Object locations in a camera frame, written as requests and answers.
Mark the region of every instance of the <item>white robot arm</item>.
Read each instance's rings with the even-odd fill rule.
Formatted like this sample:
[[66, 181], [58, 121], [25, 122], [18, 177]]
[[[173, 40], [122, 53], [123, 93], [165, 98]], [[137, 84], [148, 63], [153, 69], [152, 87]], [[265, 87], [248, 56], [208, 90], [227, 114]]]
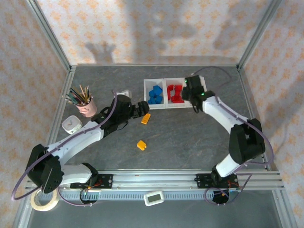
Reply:
[[[98, 171], [90, 164], [65, 165], [66, 162], [85, 147], [116, 131], [118, 126], [122, 124], [127, 125], [129, 119], [144, 116], [148, 111], [149, 106], [146, 101], [132, 105], [129, 97], [122, 94], [117, 95], [116, 106], [114, 106], [113, 100], [110, 107], [104, 108], [99, 114], [92, 117], [91, 121], [78, 132], [47, 147], [41, 144], [35, 146], [28, 160], [27, 168], [35, 163], [42, 155], [56, 148], [58, 149], [29, 171], [28, 177], [40, 187], [44, 193], [52, 192], [59, 185], [71, 183], [82, 183], [87, 186], [94, 185], [99, 178]], [[99, 124], [106, 118], [109, 118], [108, 121], [99, 127]]]
[[[230, 134], [229, 155], [212, 168], [211, 178], [214, 187], [219, 186], [222, 179], [232, 175], [243, 163], [251, 160], [265, 152], [264, 139], [253, 129], [248, 128], [246, 122], [251, 123], [259, 130], [261, 124], [258, 120], [239, 115], [215, 96], [212, 91], [204, 91], [201, 85], [200, 76], [186, 78], [187, 86], [182, 91], [184, 100], [188, 100], [193, 105], [194, 110], [199, 110], [212, 116]], [[101, 127], [97, 127], [109, 115], [109, 111], [114, 108], [113, 115]], [[81, 130], [85, 133], [73, 137], [74, 133], [67, 138], [56, 142], [48, 147], [41, 144], [34, 147], [29, 158], [28, 165], [32, 165], [43, 154], [58, 148], [52, 155], [39, 162], [29, 173], [29, 178], [42, 189], [44, 193], [52, 192], [59, 185], [81, 183], [92, 186], [97, 181], [98, 172], [89, 164], [65, 165], [66, 162], [82, 151], [90, 144], [99, 141], [108, 134], [117, 130], [118, 126], [127, 123], [130, 118], [144, 116], [149, 111], [147, 102], [142, 101], [136, 105], [131, 104], [129, 97], [125, 95], [117, 96], [117, 105], [103, 109], [95, 115]]]
[[213, 117], [230, 134], [229, 154], [212, 168], [211, 176], [216, 187], [222, 178], [233, 174], [243, 163], [265, 152], [263, 137], [246, 125], [250, 123], [262, 131], [261, 123], [257, 119], [249, 120], [238, 114], [212, 91], [204, 91], [201, 76], [187, 77], [186, 84], [182, 91], [183, 99], [191, 102], [196, 113], [201, 110]]

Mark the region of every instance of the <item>wall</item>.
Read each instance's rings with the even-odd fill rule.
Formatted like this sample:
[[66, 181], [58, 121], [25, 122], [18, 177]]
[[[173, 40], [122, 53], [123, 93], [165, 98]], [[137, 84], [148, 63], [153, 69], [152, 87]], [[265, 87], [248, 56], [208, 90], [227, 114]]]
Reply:
[[0, 30], [0, 217], [8, 228], [19, 205], [11, 191], [33, 146], [46, 142], [66, 72], [25, 0], [0, 4]]
[[304, 227], [304, 2], [283, 1], [245, 66], [247, 90]]
[[38, 2], [72, 65], [235, 65], [270, 0]]

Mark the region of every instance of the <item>white timer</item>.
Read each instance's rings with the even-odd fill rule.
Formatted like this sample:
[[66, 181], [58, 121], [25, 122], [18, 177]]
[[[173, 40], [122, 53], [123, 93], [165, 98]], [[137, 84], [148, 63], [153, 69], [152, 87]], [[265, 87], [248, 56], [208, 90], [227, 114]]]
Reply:
[[82, 122], [76, 116], [72, 115], [62, 122], [61, 126], [67, 133], [73, 134], [82, 128]]
[[163, 203], [165, 201], [165, 196], [162, 191], [154, 191], [145, 194], [143, 196], [143, 199], [146, 206], [152, 206], [155, 204]]

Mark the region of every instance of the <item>white tray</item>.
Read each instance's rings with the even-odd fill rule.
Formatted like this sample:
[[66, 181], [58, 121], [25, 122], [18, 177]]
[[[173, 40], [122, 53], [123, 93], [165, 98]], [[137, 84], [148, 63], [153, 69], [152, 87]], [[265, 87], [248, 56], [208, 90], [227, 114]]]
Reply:
[[[204, 87], [204, 90], [207, 91], [205, 79], [202, 76], [200, 77], [200, 82]], [[157, 78], [157, 79], [144, 79], [143, 80], [143, 97], [145, 101], [150, 99], [149, 92], [153, 90], [153, 86], [159, 86], [162, 88], [163, 97], [161, 104], [150, 104], [150, 109], [166, 109], [166, 108], [192, 108], [192, 105], [189, 101], [185, 101], [185, 103], [172, 103], [171, 100], [168, 101], [168, 93], [167, 86], [169, 85], [182, 85], [186, 86], [185, 78]]]

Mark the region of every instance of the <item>gray table surface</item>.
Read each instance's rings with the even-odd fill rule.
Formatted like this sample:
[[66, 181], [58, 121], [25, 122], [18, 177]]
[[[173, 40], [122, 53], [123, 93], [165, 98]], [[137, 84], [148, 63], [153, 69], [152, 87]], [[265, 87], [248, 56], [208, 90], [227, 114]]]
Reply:
[[[78, 66], [72, 86], [90, 86], [98, 112], [112, 102], [111, 90], [131, 90], [132, 103], [143, 100], [143, 80], [148, 78], [185, 77], [200, 67], [193, 66]], [[244, 93], [235, 67], [225, 67], [233, 81], [218, 93], [223, 102], [241, 115], [249, 117]], [[228, 77], [218, 69], [200, 73], [208, 90], [215, 89]], [[68, 161], [88, 162], [96, 169], [203, 169], [210, 170], [228, 154], [229, 134], [212, 117], [194, 113], [192, 108], [151, 110], [147, 125], [142, 118], [131, 119], [121, 131], [95, 142]], [[77, 108], [67, 104], [62, 121], [77, 116]], [[57, 140], [68, 134], [60, 128]], [[147, 143], [141, 151], [136, 144]]]

